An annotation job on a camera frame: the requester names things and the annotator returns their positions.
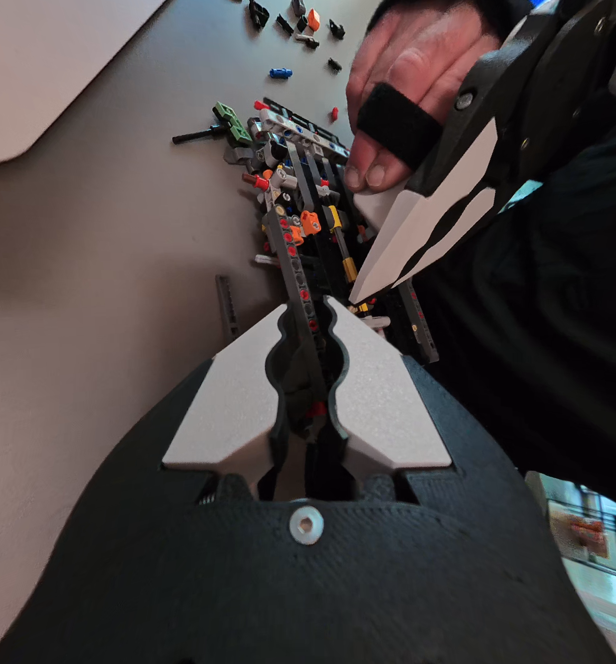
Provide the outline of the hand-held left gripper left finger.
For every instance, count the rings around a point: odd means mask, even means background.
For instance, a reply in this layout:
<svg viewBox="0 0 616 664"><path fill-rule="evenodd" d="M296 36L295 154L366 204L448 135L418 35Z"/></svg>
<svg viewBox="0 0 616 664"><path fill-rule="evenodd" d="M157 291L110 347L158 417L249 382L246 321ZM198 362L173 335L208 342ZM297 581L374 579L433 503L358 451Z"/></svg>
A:
<svg viewBox="0 0 616 664"><path fill-rule="evenodd" d="M167 469L239 475L255 499L273 495L271 436L281 389L270 361L288 313L287 304L278 306L212 358L163 456Z"/></svg>

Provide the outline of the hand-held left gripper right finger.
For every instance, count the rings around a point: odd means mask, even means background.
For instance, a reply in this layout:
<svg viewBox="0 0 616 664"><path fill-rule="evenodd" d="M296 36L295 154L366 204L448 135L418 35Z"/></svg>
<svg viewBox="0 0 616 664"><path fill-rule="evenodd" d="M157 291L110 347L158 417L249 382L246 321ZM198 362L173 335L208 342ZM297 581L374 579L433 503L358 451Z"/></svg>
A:
<svg viewBox="0 0 616 664"><path fill-rule="evenodd" d="M345 441L342 466L359 486L373 475L445 469L452 458L392 344L327 296L329 334L343 368L329 393L333 427Z"/></svg>

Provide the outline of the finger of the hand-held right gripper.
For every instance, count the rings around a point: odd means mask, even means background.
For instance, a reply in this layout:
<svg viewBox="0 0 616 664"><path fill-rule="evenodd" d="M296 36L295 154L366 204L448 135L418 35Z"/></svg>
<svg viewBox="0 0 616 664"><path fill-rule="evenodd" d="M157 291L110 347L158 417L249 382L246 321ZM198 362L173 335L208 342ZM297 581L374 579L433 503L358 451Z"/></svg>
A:
<svg viewBox="0 0 616 664"><path fill-rule="evenodd" d="M402 282L427 268L454 248L494 207L495 196L496 191L494 188L482 188L463 207L461 214L455 219L451 227L443 233L442 230L448 225L447 222L450 222L451 217L461 207L460 203L454 205L453 209L448 211L435 228L435 230L439 231L437 233L439 236L437 240L428 248L419 250L416 263L408 269L403 270L397 281L393 283L393 286L399 286Z"/></svg>
<svg viewBox="0 0 616 664"><path fill-rule="evenodd" d="M403 268L427 245L442 216L479 184L496 142L496 121L492 118L432 195L408 189L397 195L358 273L349 296L352 304L400 282Z"/></svg>

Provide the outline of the lego car model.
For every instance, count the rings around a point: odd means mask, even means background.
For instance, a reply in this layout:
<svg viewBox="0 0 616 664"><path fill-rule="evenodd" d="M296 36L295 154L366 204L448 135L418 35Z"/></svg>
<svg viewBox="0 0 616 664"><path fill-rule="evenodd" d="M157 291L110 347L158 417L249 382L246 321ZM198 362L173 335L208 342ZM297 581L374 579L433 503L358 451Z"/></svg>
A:
<svg viewBox="0 0 616 664"><path fill-rule="evenodd" d="M327 296L421 366L437 362L439 354L411 282L359 305L349 301L377 232L345 186L346 145L270 98L254 108L257 114L242 122L252 146L227 138L224 159L245 167L242 180L256 190L265 243L255 261L279 268L293 303L299 347L286 390L292 418L310 424L327 413L336 380L336 359L327 350L329 323L320 311Z"/></svg>

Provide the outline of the dark grey lego beam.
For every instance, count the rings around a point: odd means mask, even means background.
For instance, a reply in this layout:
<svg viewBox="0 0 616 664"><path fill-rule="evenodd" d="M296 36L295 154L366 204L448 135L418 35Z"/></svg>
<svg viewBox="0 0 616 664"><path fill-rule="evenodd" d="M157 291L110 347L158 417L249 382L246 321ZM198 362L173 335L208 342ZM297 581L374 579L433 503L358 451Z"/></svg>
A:
<svg viewBox="0 0 616 664"><path fill-rule="evenodd" d="M215 275L216 291L221 308L222 330L225 345L231 344L240 336L240 324L232 299L230 278L226 275Z"/></svg>

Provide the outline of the person's right hand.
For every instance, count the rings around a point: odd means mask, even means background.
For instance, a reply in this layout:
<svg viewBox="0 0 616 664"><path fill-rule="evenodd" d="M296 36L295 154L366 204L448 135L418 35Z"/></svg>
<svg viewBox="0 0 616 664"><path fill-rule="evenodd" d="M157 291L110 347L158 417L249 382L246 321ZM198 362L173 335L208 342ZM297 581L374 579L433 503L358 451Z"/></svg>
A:
<svg viewBox="0 0 616 664"><path fill-rule="evenodd" d="M346 86L354 136L347 187L382 192L412 172L357 127L358 112L377 84L389 84L443 125L470 69L501 43L469 1L398 4L385 12L362 41Z"/></svg>

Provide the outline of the white book stand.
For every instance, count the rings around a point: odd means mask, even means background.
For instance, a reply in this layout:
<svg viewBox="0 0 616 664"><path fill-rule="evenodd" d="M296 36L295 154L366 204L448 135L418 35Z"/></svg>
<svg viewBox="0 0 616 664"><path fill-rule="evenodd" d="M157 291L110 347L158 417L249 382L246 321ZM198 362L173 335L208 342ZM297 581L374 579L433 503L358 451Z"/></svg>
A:
<svg viewBox="0 0 616 664"><path fill-rule="evenodd" d="M25 153L163 1L0 1L0 163Z"/></svg>

